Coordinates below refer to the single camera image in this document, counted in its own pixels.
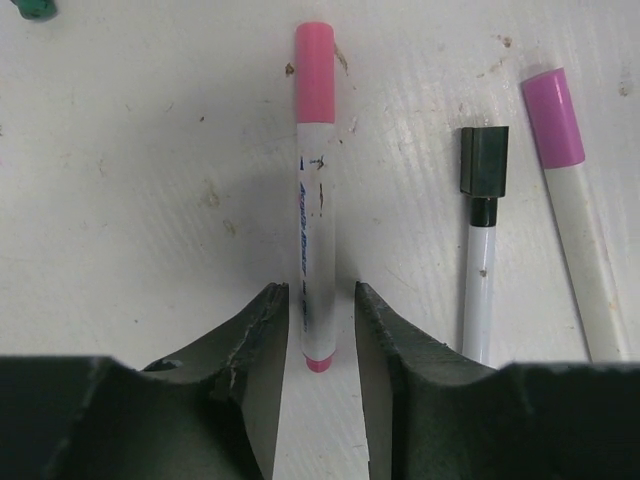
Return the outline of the green capped marker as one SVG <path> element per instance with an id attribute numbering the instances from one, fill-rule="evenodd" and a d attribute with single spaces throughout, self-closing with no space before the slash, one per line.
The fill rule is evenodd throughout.
<path id="1" fill-rule="evenodd" d="M 56 17 L 58 8 L 54 0 L 12 0 L 20 16 L 28 21 L 45 22 Z"/>

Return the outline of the pink capped marker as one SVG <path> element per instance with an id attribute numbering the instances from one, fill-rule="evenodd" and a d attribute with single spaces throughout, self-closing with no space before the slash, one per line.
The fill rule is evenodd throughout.
<path id="1" fill-rule="evenodd" d="M 334 30 L 306 22 L 295 31 L 295 114 L 301 350 L 314 373 L 336 351 Z"/>

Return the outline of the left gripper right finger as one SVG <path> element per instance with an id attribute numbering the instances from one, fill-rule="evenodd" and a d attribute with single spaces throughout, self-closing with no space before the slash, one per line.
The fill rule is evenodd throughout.
<path id="1" fill-rule="evenodd" d="M 355 287 L 373 479 L 635 479 L 635 363 L 512 363 L 456 353 Z"/>

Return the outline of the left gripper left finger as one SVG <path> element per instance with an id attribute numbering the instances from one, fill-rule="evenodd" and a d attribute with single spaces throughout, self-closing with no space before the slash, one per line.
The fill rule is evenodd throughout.
<path id="1" fill-rule="evenodd" d="M 289 288 L 135 370 L 108 356 L 1 360 L 5 479 L 269 479 Z"/>

